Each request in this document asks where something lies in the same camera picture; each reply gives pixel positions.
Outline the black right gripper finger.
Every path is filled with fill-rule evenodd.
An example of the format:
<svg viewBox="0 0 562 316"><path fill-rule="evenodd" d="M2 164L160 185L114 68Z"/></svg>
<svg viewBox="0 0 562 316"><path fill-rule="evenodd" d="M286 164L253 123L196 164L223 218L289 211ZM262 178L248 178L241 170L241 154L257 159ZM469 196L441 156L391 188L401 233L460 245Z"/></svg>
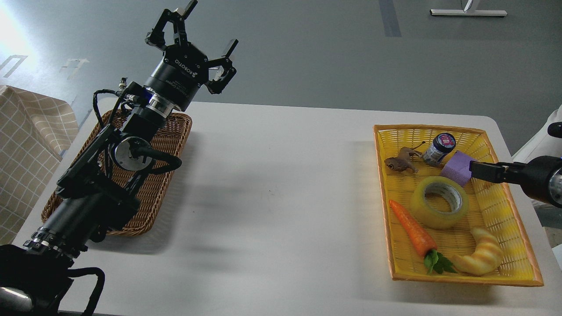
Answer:
<svg viewBox="0 0 562 316"><path fill-rule="evenodd" d="M521 162L476 162L471 161L469 171L471 177L491 183L511 183L519 184L520 172L526 167Z"/></svg>

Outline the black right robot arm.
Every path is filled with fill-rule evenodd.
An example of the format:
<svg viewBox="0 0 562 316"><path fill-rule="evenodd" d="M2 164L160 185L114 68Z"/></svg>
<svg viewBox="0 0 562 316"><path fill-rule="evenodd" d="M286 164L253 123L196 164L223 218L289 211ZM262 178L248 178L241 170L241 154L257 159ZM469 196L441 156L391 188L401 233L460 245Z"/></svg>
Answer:
<svg viewBox="0 0 562 316"><path fill-rule="evenodd" d="M471 161L469 165L472 178L520 185L529 198L557 208L562 206L561 169L562 160L555 156L538 156L528 163Z"/></svg>

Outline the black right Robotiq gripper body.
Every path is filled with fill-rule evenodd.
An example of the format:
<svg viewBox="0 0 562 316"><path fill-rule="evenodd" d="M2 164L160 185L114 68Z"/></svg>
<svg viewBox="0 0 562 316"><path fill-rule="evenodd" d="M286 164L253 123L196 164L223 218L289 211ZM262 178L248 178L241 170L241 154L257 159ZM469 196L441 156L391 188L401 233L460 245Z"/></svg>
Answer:
<svg viewBox="0 0 562 316"><path fill-rule="evenodd" d="M539 156L521 170L520 186L531 199L562 205L562 160L560 157Z"/></svg>

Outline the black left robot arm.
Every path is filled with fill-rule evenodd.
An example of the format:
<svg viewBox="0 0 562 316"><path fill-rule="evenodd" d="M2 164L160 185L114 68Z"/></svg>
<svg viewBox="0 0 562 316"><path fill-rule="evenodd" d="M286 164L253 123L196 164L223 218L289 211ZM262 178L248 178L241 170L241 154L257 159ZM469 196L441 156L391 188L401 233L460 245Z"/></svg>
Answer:
<svg viewBox="0 0 562 316"><path fill-rule="evenodd" d="M1 314L58 316L60 302L75 278L93 275L96 284L83 316L92 316L106 276L97 267L74 269L88 241L124 228L140 208L138 193L151 175L172 172L181 159L157 150L151 141L174 110L185 111L199 88L220 94L236 74L231 54L208 59L189 42L185 22L195 6L163 10L146 43L162 60L144 85L122 80L119 90L97 90L93 110L100 132L58 180L62 203L22 247L1 246Z"/></svg>

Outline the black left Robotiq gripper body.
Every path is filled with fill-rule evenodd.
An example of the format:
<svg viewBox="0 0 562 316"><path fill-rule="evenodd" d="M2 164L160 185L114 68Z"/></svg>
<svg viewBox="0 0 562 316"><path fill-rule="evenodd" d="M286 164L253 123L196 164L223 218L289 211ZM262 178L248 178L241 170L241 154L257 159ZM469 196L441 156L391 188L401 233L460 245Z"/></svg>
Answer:
<svg viewBox="0 0 562 316"><path fill-rule="evenodd" d="M209 80L206 60L207 56L190 42L168 46L143 86L173 104L176 110L185 111Z"/></svg>

